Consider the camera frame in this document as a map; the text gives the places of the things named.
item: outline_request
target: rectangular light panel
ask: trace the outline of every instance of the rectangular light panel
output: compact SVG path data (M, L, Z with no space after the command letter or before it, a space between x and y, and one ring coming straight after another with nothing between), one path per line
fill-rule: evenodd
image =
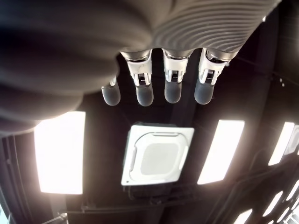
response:
M235 220L234 224L244 224L251 213L252 213L252 209L241 213L238 216L238 218Z
M244 124L243 120L219 120L197 184L224 179L239 143Z
M266 211L263 214L263 217L265 217L266 215L270 214L270 212L272 212L273 208L275 207L275 205L277 204L277 202L279 201L280 197L282 196L282 191L280 191L278 194L276 194L273 198L273 200L271 201L270 205L268 206L268 208L266 209Z
M297 182L295 183L294 187L292 188L290 194L286 198L287 201L289 201L293 197L293 195L295 194L298 187L299 187L299 180L297 180Z
M42 121L34 131L42 192L82 194L85 112Z
M280 162L282 156L284 155L285 149L289 143L294 126L295 124L292 122L285 122L278 142L275 146L274 152L272 154L272 157L269 160L268 166L272 166Z
M284 212L281 214L281 216L277 220L277 223L279 223L285 217L285 215L287 214L288 210L290 210L290 208L287 208L286 210L284 210Z

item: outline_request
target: fluorescent light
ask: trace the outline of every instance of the fluorescent light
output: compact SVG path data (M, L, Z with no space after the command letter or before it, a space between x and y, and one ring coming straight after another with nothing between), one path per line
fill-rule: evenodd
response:
M284 155L285 149L289 143L295 124L292 122L285 122L285 125L281 131L277 145L274 149L272 157L268 163L268 166L272 166L280 162Z
M34 131L42 192L82 194L85 112L42 121Z
M275 205L279 201L280 197L282 196L282 193L283 192L280 191L278 194L275 195L275 197L271 201L270 205L268 206L267 210L264 212L263 217L265 217L266 215L270 214L270 212L272 212L273 208L275 207Z
M292 206L291 210L294 210L297 207L297 204L299 203L299 198L296 200L294 205Z
M224 179L244 128L243 120L219 120L197 184Z
M288 210L290 210L290 208L286 208L286 210L281 214L281 216L277 220L277 223L279 223L285 217L285 215L287 214Z
M244 224L251 213L252 213L252 209L241 213L238 216L238 218L235 220L234 224Z
M286 198L287 201L289 201L293 197L293 195L295 194L298 187L299 187L299 180L297 180L297 182L295 183L294 187L292 188L289 196Z

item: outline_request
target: ceiling air conditioner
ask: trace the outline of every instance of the ceiling air conditioner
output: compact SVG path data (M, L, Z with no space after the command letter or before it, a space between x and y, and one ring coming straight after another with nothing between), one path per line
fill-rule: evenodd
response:
M128 134L122 185L178 180L194 128L137 124Z

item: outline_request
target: black ceiling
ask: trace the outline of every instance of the black ceiling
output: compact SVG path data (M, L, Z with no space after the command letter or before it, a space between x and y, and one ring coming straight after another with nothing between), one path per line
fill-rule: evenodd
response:
M96 93L86 95L79 108L86 111L84 193L66 196L69 223L230 224L250 208L254 211L248 223L266 224L278 218L288 202L269 217L262 218L262 213L277 192L284 190L285 197L299 179L299 159L291 154L274 168L267 163L284 122L299 123L298 35L299 5L285 0L224 69L207 105L196 104L193 96L200 49L189 60L182 98L174 105L164 99L160 49L152 55L155 99L149 107L138 105L126 62L118 56L119 105L107 106L102 94ZM219 119L245 120L245 128L225 180L197 185ZM195 128L178 182L121 186L127 134L137 121ZM33 134L2 142L0 184L15 222L39 224L52 219L49 194L39 189Z

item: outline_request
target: gray rubber fingertip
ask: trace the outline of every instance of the gray rubber fingertip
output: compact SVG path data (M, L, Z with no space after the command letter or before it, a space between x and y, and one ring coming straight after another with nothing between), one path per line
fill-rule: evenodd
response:
M102 87L102 93L105 102L110 106L118 105L121 100L120 88L117 82L114 86L108 85Z
M141 106L149 106L154 101L152 84L147 86L136 86L137 100Z
M208 104L213 97L214 85L209 83L202 84L199 79L197 79L194 97L195 100L202 105Z
M167 82L165 80L164 95L167 102L171 104L177 103L181 99L182 83Z

